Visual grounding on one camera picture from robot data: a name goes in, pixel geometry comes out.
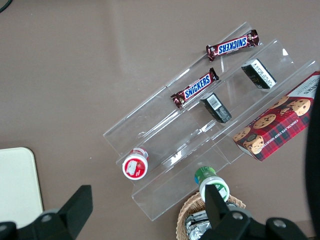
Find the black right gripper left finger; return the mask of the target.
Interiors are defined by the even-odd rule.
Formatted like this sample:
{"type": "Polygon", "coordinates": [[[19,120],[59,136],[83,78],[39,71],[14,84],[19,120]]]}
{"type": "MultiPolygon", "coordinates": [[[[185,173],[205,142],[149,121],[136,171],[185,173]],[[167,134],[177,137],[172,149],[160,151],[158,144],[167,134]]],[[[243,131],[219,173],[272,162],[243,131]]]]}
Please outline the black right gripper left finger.
{"type": "Polygon", "coordinates": [[[92,187],[82,185],[59,209],[17,231],[19,240],[75,240],[93,211],[92,187]]]}

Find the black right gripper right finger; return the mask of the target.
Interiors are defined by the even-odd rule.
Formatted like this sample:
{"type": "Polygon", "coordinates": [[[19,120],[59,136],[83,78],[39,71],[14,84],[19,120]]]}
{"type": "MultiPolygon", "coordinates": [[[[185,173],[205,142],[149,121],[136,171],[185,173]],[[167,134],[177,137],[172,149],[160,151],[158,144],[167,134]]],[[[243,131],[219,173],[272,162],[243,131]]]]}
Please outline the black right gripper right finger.
{"type": "Polygon", "coordinates": [[[244,240],[250,217],[239,207],[230,210],[214,185],[205,186],[205,211],[211,225],[202,240],[244,240]]]}

